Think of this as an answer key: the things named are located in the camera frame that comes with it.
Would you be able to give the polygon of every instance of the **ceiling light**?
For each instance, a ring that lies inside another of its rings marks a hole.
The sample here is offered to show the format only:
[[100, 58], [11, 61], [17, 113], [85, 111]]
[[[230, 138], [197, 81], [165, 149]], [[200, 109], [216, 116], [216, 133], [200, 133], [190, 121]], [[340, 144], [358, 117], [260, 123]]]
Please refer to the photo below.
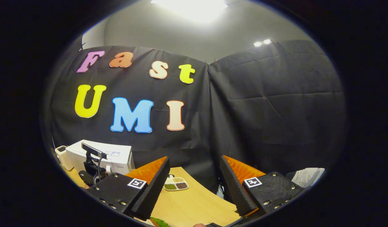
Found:
[[227, 7], [223, 0], [152, 0], [151, 4], [158, 4], [180, 16], [204, 23], [214, 20]]
[[261, 46], [261, 44], [270, 44], [270, 43], [272, 43], [271, 40], [264, 40], [262, 42], [255, 42], [254, 46]]

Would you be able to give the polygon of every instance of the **blue letter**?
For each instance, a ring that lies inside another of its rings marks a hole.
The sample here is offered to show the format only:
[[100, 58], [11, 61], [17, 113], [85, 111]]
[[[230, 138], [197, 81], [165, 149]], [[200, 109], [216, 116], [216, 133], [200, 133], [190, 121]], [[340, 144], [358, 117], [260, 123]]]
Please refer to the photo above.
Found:
[[152, 128], [149, 124], [150, 108], [153, 106], [153, 102], [150, 100], [141, 100], [136, 105], [134, 111], [131, 111], [128, 101], [125, 98], [114, 98], [114, 123], [110, 127], [111, 131], [122, 132], [124, 127], [121, 125], [121, 119], [124, 121], [124, 125], [128, 131], [132, 130], [135, 122], [138, 123], [135, 127], [135, 132], [150, 133]]

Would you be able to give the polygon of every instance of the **wooden table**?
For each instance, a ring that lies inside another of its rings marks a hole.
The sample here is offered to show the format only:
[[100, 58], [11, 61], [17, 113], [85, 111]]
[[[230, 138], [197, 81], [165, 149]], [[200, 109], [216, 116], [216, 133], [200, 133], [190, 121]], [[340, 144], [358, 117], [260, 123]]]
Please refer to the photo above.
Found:
[[[78, 186], [84, 187], [74, 168], [65, 172]], [[234, 204], [208, 191], [183, 168], [170, 168], [170, 174], [184, 178], [189, 187], [181, 191], [162, 188], [151, 217], [164, 220], [170, 227], [192, 227], [198, 223], [207, 225], [212, 222], [226, 226], [240, 218], [235, 213]]]

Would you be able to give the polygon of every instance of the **white appliance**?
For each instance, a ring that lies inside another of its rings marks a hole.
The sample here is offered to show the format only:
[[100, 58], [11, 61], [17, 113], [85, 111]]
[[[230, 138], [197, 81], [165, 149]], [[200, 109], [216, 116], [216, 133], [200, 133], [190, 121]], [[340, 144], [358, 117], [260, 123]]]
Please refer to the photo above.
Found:
[[66, 158], [62, 158], [60, 161], [67, 170], [72, 169], [71, 167], [74, 167], [77, 172], [85, 170], [83, 162], [86, 161], [86, 150], [82, 148], [82, 143], [107, 154], [107, 159], [103, 158], [100, 162], [100, 167], [105, 168], [107, 174], [117, 172], [125, 175], [135, 169], [131, 146], [99, 143], [83, 139], [66, 147], [66, 155], [62, 154]]
[[71, 171], [73, 169], [73, 165], [72, 162], [69, 160], [66, 148], [66, 146], [60, 146], [58, 148], [55, 148], [55, 153], [57, 154], [57, 158], [60, 160], [61, 165], [66, 170]]

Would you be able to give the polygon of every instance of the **letter u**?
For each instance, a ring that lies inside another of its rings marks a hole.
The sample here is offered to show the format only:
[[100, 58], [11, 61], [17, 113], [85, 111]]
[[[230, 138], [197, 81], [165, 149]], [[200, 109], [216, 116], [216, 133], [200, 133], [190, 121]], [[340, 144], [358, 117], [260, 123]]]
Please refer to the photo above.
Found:
[[90, 90], [90, 86], [86, 84], [82, 84], [78, 87], [78, 95], [76, 97], [75, 102], [75, 112], [79, 117], [82, 118], [91, 118], [99, 109], [100, 99], [103, 91], [107, 89], [104, 85], [96, 85], [93, 90], [95, 91], [93, 102], [90, 108], [86, 109], [84, 107], [84, 99], [86, 98], [87, 91]]

